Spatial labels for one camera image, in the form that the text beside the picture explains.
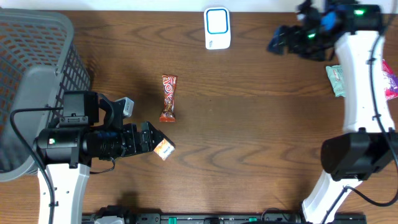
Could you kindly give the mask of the teal snack packet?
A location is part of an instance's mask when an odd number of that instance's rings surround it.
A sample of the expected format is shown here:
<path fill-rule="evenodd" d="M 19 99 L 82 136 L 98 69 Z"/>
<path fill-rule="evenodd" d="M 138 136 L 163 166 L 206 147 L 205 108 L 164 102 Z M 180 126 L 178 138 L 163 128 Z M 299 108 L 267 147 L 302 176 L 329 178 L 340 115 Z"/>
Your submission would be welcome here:
<path fill-rule="evenodd" d="M 343 69 L 340 65 L 326 66 L 326 73 L 336 97 L 345 97 Z"/>

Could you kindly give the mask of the orange brown candy bar wrapper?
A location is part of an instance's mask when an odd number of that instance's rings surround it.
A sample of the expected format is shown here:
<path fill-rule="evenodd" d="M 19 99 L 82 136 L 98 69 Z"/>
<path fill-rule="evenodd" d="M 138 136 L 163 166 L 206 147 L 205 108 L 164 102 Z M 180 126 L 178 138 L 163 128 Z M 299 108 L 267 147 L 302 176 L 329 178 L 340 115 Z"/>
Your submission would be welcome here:
<path fill-rule="evenodd" d="M 161 112 L 160 122 L 175 122 L 174 101 L 177 86 L 177 76 L 162 75 L 162 84 L 164 88 L 164 109 Z"/>

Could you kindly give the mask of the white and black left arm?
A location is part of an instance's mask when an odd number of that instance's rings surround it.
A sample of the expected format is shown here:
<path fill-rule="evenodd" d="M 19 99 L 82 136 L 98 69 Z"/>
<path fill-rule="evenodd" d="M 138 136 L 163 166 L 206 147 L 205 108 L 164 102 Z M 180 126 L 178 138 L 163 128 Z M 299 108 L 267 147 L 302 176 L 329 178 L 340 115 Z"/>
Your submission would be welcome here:
<path fill-rule="evenodd" d="M 43 160 L 50 190 L 41 189 L 39 222 L 81 223 L 83 198 L 94 158 L 115 162 L 117 158 L 156 152 L 166 159 L 175 144 L 146 121 L 137 128 L 124 124 L 134 103 L 127 97 L 109 101 L 92 91 L 68 91 L 63 117 L 54 128 L 43 129 L 34 149 Z"/>

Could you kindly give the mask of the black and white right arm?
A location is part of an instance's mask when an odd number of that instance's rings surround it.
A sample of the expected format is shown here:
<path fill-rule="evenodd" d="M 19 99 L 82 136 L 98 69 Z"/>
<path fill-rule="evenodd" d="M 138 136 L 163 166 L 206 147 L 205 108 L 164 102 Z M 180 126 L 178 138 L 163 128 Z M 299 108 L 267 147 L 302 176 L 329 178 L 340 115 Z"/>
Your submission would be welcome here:
<path fill-rule="evenodd" d="M 299 26 L 280 26 L 268 51 L 314 61 L 326 51 L 338 57 L 345 84 L 343 134 L 322 144 L 322 174 L 301 204 L 305 223 L 331 223 L 350 193 L 397 161 L 397 131 L 383 85 L 382 51 L 391 24 L 376 4 L 327 1 L 323 12 L 310 0 L 297 8 Z"/>

